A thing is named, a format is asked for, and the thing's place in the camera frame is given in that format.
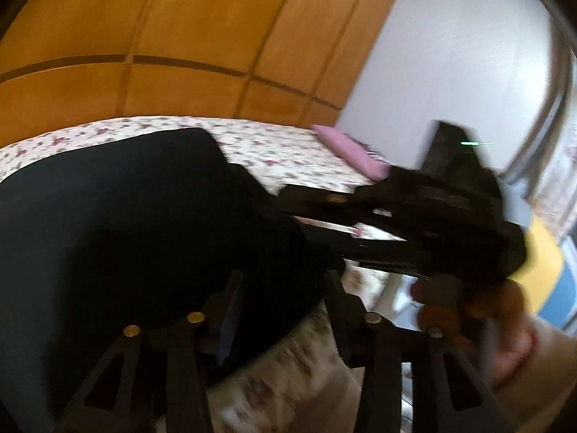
pink cloth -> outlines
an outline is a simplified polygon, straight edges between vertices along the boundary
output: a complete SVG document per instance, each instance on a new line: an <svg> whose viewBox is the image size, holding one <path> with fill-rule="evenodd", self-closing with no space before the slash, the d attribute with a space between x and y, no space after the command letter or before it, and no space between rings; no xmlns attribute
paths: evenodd
<svg viewBox="0 0 577 433"><path fill-rule="evenodd" d="M370 157L359 143L341 131L324 125L313 125L312 130L321 143L364 176L377 182L388 176L388 164Z"/></svg>

wooden headboard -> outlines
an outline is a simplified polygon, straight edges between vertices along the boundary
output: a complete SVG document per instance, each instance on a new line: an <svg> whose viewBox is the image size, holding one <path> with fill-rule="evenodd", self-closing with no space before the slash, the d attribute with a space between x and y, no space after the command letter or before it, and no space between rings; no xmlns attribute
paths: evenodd
<svg viewBox="0 0 577 433"><path fill-rule="evenodd" d="M394 0L28 0L0 146L133 115L334 124Z"/></svg>

orange wood panel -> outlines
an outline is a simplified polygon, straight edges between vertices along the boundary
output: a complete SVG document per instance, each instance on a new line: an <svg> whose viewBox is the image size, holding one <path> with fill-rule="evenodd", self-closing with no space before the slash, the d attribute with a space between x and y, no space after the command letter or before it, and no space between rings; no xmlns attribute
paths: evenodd
<svg viewBox="0 0 577 433"><path fill-rule="evenodd" d="M256 75L312 92L356 0L287 0Z"/></svg>
<svg viewBox="0 0 577 433"><path fill-rule="evenodd" d="M0 73L79 55L126 53L146 0L28 0L0 41Z"/></svg>
<svg viewBox="0 0 577 433"><path fill-rule="evenodd" d="M314 124L332 127L336 124L339 114L339 109L322 104L321 102L312 101L301 127L310 127Z"/></svg>
<svg viewBox="0 0 577 433"><path fill-rule="evenodd" d="M395 0L360 0L315 95L343 107Z"/></svg>
<svg viewBox="0 0 577 433"><path fill-rule="evenodd" d="M247 72L283 0L154 0L137 54Z"/></svg>
<svg viewBox="0 0 577 433"><path fill-rule="evenodd" d="M244 78L204 70L132 65L123 115L232 117Z"/></svg>
<svg viewBox="0 0 577 433"><path fill-rule="evenodd" d="M122 63L39 71L0 84L0 146L116 117Z"/></svg>
<svg viewBox="0 0 577 433"><path fill-rule="evenodd" d="M251 81L239 117L252 121L298 125L307 105L303 96Z"/></svg>

bed sheet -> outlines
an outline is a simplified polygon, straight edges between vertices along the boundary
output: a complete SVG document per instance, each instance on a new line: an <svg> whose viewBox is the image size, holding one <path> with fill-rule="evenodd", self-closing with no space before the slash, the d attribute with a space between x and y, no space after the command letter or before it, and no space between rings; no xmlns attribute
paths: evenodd
<svg viewBox="0 0 577 433"><path fill-rule="evenodd" d="M240 163L271 193L292 183L351 192L369 181L316 140L310 130L237 119L132 117L64 128L0 149L0 181L47 156L154 131L201 127L209 131L231 163ZM393 238L368 227L358 237ZM370 307L386 274L347 263L345 289ZM215 432L282 431L295 411L324 389L342 369L322 305L259 359L209 389Z"/></svg>

wall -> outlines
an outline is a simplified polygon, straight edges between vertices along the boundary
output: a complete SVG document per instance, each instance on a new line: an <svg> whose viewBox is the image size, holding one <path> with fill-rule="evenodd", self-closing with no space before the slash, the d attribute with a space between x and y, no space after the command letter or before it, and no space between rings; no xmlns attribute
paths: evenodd
<svg viewBox="0 0 577 433"><path fill-rule="evenodd" d="M550 43L539 0L396 0L338 126L416 167L431 119L451 120L503 169L546 96Z"/></svg>
<svg viewBox="0 0 577 433"><path fill-rule="evenodd" d="M28 0L0 40L0 146L133 115L334 124L393 2Z"/></svg>

